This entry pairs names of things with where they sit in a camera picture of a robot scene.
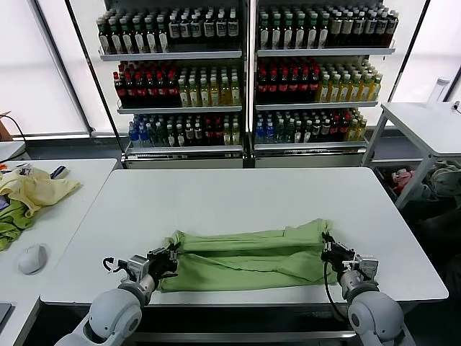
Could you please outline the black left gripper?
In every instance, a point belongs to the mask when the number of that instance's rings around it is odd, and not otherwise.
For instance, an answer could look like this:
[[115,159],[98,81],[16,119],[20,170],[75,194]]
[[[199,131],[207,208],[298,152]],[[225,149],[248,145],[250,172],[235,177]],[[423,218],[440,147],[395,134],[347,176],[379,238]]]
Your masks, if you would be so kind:
[[160,247],[147,253],[149,260],[148,274],[156,285],[163,279],[174,278],[178,275],[176,273],[178,268],[178,248],[179,243],[169,244],[166,247]]

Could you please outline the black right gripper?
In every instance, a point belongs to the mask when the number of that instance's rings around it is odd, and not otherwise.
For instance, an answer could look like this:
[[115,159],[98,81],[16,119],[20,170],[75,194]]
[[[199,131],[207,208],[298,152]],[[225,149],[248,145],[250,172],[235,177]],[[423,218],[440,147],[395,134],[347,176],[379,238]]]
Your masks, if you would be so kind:
[[329,233],[321,234],[324,248],[321,254],[321,260],[330,263],[332,269],[336,273],[342,273],[346,270],[344,261],[351,261],[354,259],[355,251],[346,247],[341,243],[334,243],[334,238]]

